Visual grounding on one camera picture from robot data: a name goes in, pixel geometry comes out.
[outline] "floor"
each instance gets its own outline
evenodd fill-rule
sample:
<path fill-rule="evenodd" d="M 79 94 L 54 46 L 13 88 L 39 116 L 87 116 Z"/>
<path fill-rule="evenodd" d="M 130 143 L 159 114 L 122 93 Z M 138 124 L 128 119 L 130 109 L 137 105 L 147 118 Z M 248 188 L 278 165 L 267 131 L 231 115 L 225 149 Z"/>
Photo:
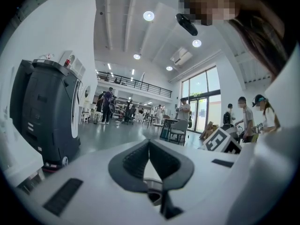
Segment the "floor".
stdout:
<path fill-rule="evenodd" d="M 76 158 L 84 154 L 108 149 L 120 144 L 142 141 L 144 139 L 159 139 L 161 128 L 150 126 L 147 123 L 135 122 L 133 125 L 120 124 L 117 126 L 116 120 L 111 120 L 109 125 L 83 123 L 79 125 L 78 136 L 81 146 Z M 202 145 L 199 134 L 188 132 L 185 146 L 195 149 Z"/>

